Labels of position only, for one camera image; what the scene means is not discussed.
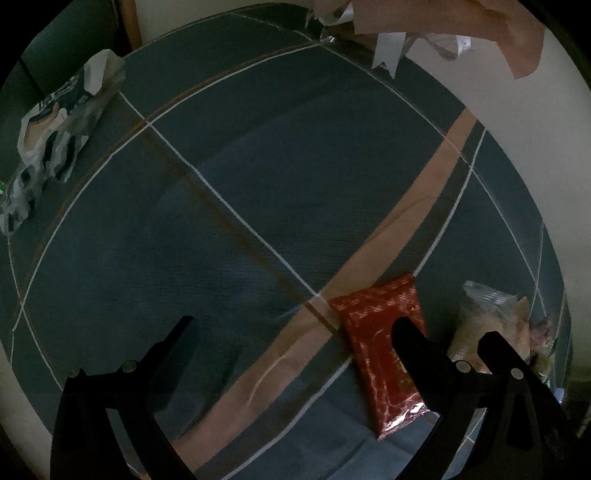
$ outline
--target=brown stripe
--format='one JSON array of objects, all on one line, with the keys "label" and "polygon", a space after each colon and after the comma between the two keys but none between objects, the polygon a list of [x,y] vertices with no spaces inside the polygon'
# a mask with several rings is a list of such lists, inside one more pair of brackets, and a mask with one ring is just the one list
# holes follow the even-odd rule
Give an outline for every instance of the brown stripe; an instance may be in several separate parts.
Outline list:
[{"label": "brown stripe", "polygon": [[[325,298],[369,287],[384,273],[425,220],[441,194],[476,122],[464,110],[441,146],[392,212],[322,290]],[[337,314],[322,300],[310,303],[334,327]],[[209,461],[263,413],[332,334],[305,308],[287,323],[267,351],[230,387],[174,448],[192,470]]]}]

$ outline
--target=red foil bag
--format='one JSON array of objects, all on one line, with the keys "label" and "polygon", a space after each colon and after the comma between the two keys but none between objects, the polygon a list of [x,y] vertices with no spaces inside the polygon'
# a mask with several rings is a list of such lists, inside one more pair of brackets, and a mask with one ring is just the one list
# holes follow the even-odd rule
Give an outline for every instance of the red foil bag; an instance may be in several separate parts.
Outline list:
[{"label": "red foil bag", "polygon": [[409,317],[425,334],[414,277],[404,274],[329,303],[343,318],[368,390],[378,440],[386,438],[427,411],[391,340],[392,324],[400,317]]}]

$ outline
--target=screw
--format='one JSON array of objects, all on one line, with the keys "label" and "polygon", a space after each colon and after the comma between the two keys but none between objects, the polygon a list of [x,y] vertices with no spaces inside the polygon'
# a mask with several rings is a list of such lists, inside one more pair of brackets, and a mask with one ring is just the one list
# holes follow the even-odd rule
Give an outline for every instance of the screw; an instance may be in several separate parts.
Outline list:
[{"label": "screw", "polygon": [[138,363],[135,360],[127,360],[126,362],[123,362],[123,365],[121,365],[121,370],[123,370],[123,373],[126,374],[134,372],[136,368],[138,368]]},{"label": "screw", "polygon": [[458,363],[456,363],[456,368],[463,374],[467,374],[470,370],[472,370],[470,364],[464,360],[460,360]]},{"label": "screw", "polygon": [[512,368],[511,375],[513,376],[513,378],[516,378],[517,380],[521,380],[523,378],[523,372],[518,368]]}]

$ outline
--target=wrapper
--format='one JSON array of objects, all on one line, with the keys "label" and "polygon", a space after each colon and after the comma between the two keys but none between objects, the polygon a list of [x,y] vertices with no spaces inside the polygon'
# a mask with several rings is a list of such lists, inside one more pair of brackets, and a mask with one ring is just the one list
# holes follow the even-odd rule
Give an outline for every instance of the wrapper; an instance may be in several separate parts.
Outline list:
[{"label": "wrapper", "polygon": [[47,179],[68,181],[78,153],[125,80],[124,64],[110,50],[98,52],[23,117],[17,142],[22,163],[0,200],[4,235],[33,214]]},{"label": "wrapper", "polygon": [[464,360],[477,372],[489,373],[478,357],[478,342],[486,332],[499,332],[529,363],[543,381],[548,378],[554,361],[551,355],[552,324],[544,319],[530,325],[530,303],[473,281],[464,283],[466,297],[460,310],[459,325],[447,356],[452,361]]},{"label": "wrapper", "polygon": [[374,414],[378,440],[427,411],[410,375],[392,349],[392,324],[409,317],[425,334],[425,321],[410,274],[379,287],[329,300],[343,318]]}]

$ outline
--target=clear plastic bag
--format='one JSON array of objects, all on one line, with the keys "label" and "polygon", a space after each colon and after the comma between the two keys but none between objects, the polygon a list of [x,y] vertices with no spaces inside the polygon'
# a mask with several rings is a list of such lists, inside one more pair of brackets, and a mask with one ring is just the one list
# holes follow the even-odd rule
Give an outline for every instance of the clear plastic bag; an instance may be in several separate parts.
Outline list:
[{"label": "clear plastic bag", "polygon": [[549,318],[544,319],[530,330],[530,367],[532,372],[544,382],[548,380],[548,375],[554,364],[553,343],[554,335]]},{"label": "clear plastic bag", "polygon": [[499,332],[526,360],[530,356],[529,302],[486,285],[467,281],[459,326],[447,354],[452,361],[465,360],[479,372],[488,369],[478,357],[478,342],[487,332]]}]

